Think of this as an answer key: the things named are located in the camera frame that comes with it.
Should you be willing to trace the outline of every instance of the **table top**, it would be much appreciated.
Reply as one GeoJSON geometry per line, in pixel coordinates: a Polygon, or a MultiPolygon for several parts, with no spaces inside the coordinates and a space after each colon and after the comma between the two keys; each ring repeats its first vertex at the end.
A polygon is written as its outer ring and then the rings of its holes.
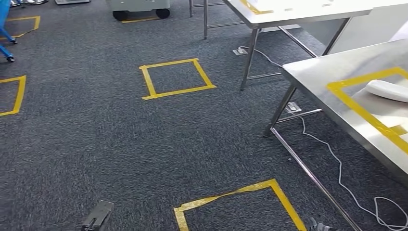
{"type": "Polygon", "coordinates": [[[294,4],[292,8],[285,1],[275,1],[272,13],[255,13],[251,2],[260,0],[223,0],[250,28],[266,28],[299,23],[311,23],[332,19],[367,15],[372,10],[370,1],[333,0],[330,6],[315,4],[313,7],[294,4]]]}
{"type": "Polygon", "coordinates": [[[364,87],[373,79],[408,87],[408,39],[285,64],[283,74],[407,182],[408,103],[364,87]]]}

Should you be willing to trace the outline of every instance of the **floor marking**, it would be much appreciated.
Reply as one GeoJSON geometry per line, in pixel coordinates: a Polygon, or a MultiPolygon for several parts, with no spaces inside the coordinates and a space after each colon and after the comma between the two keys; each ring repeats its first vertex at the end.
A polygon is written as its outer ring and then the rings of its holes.
{"type": "Polygon", "coordinates": [[[142,99],[144,99],[144,100],[151,100],[151,99],[157,99],[157,98],[160,98],[160,97],[165,97],[165,96],[170,96],[170,95],[178,95],[178,94],[184,94],[184,93],[189,93],[189,92],[194,92],[194,91],[199,91],[199,90],[216,88],[216,86],[211,83],[210,79],[205,74],[203,68],[198,63],[197,58],[178,60],[178,61],[172,61],[172,62],[166,62],[166,63],[160,63],[160,64],[143,65],[143,66],[140,66],[139,69],[142,70],[143,77],[144,77],[144,80],[146,81],[147,89],[149,90],[149,94],[150,94],[149,96],[142,97],[142,99]],[[147,69],[148,68],[153,68],[153,67],[159,67],[159,66],[183,64],[183,63],[188,63],[188,62],[192,62],[194,64],[194,66],[197,69],[198,73],[200,74],[201,78],[204,80],[205,86],[182,89],[182,90],[175,90],[175,91],[169,91],[169,92],[164,92],[164,93],[157,94],[156,90],[154,89],[152,79],[150,78],[150,74],[149,74],[147,69]]]}
{"type": "Polygon", "coordinates": [[[137,19],[137,20],[124,20],[121,21],[122,23],[138,23],[138,22],[144,22],[144,21],[151,21],[151,20],[157,20],[160,19],[159,17],[151,17],[151,18],[142,18],[142,19],[137,19]]]}
{"type": "Polygon", "coordinates": [[[27,33],[30,33],[31,31],[37,30],[39,28],[39,22],[40,22],[41,17],[40,16],[32,16],[32,17],[22,17],[22,18],[10,18],[10,19],[6,20],[6,22],[11,22],[11,21],[28,20],[28,19],[34,19],[33,29],[31,29],[31,30],[29,30],[27,32],[24,32],[23,34],[20,34],[20,35],[12,35],[12,37],[19,38],[19,37],[24,36],[27,33]]]}
{"type": "Polygon", "coordinates": [[[365,119],[373,127],[375,127],[383,136],[387,137],[391,142],[393,142],[396,146],[398,146],[400,149],[402,149],[405,153],[408,154],[408,143],[405,140],[403,140],[394,129],[389,128],[386,125],[384,125],[381,121],[379,121],[376,117],[374,117],[370,112],[368,112],[360,104],[354,101],[353,98],[351,98],[344,91],[342,91],[342,88],[344,87],[369,82],[375,79],[389,77],[391,75],[400,75],[408,79],[408,72],[406,72],[401,67],[393,67],[393,68],[386,69],[383,71],[358,76],[355,78],[349,78],[349,79],[345,79],[345,80],[338,81],[338,82],[332,82],[327,85],[327,88],[339,100],[341,100],[349,108],[354,110],[357,114],[359,114],[363,119],[365,119]]]}
{"type": "Polygon", "coordinates": [[[8,112],[1,112],[0,116],[16,114],[16,113],[18,113],[20,111],[21,103],[23,102],[24,89],[26,87],[26,84],[25,84],[26,79],[25,78],[26,78],[26,76],[20,76],[20,77],[0,80],[0,83],[6,83],[6,82],[11,82],[11,81],[19,81],[18,90],[17,90],[17,97],[15,98],[15,103],[14,103],[13,110],[8,111],[8,112]]]}
{"type": "Polygon", "coordinates": [[[260,183],[257,183],[257,184],[249,185],[249,186],[240,188],[238,190],[235,190],[233,192],[229,192],[229,193],[224,194],[224,195],[211,196],[211,197],[203,198],[203,199],[200,199],[200,200],[191,201],[191,202],[182,204],[178,208],[173,208],[174,209],[174,214],[176,216],[177,224],[179,225],[178,228],[180,229],[180,231],[188,231],[189,230],[186,218],[184,216],[184,211],[186,211],[186,210],[190,210],[190,209],[193,209],[193,208],[200,207],[200,206],[205,205],[205,204],[207,204],[207,203],[209,203],[211,201],[214,201],[214,200],[216,200],[216,199],[218,199],[220,197],[229,196],[229,195],[233,195],[233,194],[236,194],[236,193],[256,191],[256,190],[260,190],[260,189],[264,189],[264,188],[268,188],[268,187],[271,187],[272,190],[275,192],[275,194],[278,196],[278,198],[280,200],[280,203],[283,205],[285,210],[288,212],[289,216],[291,217],[291,219],[294,222],[297,229],[299,231],[306,231],[305,225],[303,224],[303,222],[300,219],[299,215],[296,213],[295,209],[293,208],[293,206],[291,205],[288,198],[283,193],[282,189],[280,188],[278,182],[275,179],[271,179],[271,180],[267,180],[267,181],[260,182],[260,183]]]}

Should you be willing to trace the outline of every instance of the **gray machine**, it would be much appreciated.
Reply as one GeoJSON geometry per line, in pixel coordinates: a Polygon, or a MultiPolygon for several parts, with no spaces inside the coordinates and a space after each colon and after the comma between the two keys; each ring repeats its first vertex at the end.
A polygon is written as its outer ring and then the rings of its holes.
{"type": "Polygon", "coordinates": [[[159,18],[170,16],[170,0],[106,0],[118,21],[128,18],[129,12],[143,12],[156,10],[159,18]]]}
{"type": "Polygon", "coordinates": [[[91,0],[55,0],[57,5],[75,4],[75,3],[88,3],[91,0]]]}

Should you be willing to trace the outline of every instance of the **floor power socket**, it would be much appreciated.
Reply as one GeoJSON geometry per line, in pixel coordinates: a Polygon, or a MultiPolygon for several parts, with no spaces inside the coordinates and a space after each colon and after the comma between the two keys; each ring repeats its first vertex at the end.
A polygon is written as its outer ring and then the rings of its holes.
{"type": "Polygon", "coordinates": [[[302,111],[295,102],[289,102],[288,105],[286,105],[285,110],[290,114],[302,111]]]}
{"type": "Polygon", "coordinates": [[[244,49],[236,49],[236,50],[233,50],[232,52],[234,52],[235,55],[245,55],[245,54],[248,54],[248,52],[246,52],[246,50],[244,50],[244,49]]]}

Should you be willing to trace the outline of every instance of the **machine wheel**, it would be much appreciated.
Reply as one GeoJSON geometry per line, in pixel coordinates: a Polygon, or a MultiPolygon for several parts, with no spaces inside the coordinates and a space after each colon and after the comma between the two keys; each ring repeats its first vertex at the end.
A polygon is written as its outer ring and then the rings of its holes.
{"type": "Polygon", "coordinates": [[[128,18],[128,12],[127,11],[114,11],[112,12],[112,15],[117,21],[124,21],[128,18]]]}
{"type": "Polygon", "coordinates": [[[9,63],[14,63],[14,57],[12,57],[12,56],[9,56],[9,57],[7,57],[7,61],[9,61],[9,63]]]}
{"type": "Polygon", "coordinates": [[[156,15],[157,17],[161,19],[168,18],[170,16],[170,10],[169,9],[157,9],[156,15]]]}

